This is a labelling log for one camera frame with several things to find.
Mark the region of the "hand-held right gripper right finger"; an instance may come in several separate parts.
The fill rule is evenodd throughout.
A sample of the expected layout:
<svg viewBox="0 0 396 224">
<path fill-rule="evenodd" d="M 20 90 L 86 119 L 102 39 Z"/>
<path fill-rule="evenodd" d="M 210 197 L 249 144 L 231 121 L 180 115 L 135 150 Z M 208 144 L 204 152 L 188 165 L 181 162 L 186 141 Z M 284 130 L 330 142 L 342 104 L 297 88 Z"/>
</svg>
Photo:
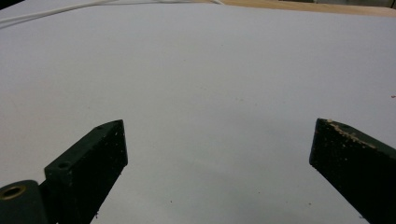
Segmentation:
<svg viewBox="0 0 396 224">
<path fill-rule="evenodd" d="M 396 149 L 346 124 L 318 119 L 309 163 L 370 224 L 396 224 Z"/>
</svg>

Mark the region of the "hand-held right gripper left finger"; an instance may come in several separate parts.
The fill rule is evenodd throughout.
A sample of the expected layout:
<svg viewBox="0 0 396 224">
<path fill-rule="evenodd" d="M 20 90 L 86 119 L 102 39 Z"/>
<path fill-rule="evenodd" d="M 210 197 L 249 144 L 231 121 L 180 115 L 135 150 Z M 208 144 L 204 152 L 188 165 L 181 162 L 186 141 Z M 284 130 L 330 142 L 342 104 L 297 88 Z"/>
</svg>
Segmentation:
<svg viewBox="0 0 396 224">
<path fill-rule="evenodd" d="M 90 224 L 127 164 L 123 121 L 93 128 L 44 169 L 50 224 Z"/>
</svg>

